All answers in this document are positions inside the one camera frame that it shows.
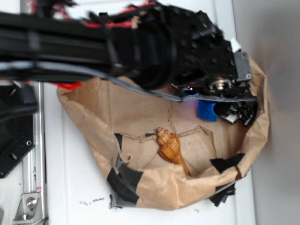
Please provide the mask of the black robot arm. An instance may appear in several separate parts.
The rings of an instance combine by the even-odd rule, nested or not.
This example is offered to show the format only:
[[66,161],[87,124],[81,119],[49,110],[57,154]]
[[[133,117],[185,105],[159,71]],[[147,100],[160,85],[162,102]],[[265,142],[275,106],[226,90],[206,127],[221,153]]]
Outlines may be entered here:
[[123,12],[55,19],[71,0],[39,0],[36,11],[0,14],[0,78],[66,89],[99,77],[134,92],[176,102],[199,101],[199,116],[248,126],[248,55],[234,49],[203,11],[149,0]]

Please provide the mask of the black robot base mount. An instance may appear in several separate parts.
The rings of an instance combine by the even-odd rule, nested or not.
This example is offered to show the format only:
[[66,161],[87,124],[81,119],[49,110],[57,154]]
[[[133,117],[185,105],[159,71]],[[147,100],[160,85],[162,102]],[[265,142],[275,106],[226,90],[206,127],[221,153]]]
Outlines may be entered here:
[[0,177],[7,177],[35,146],[34,114],[38,102],[32,86],[0,87]]

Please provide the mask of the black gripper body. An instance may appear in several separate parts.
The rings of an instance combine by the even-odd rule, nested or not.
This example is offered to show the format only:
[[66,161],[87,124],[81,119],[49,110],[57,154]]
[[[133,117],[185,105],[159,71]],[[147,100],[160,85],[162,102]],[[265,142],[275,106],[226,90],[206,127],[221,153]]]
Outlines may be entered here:
[[199,70],[181,76],[173,86],[184,96],[210,97],[217,117],[232,124],[240,120],[247,127],[257,110],[257,101],[248,100],[252,79],[248,55],[235,50],[205,12],[192,18],[197,24],[190,28],[191,54],[186,58]]

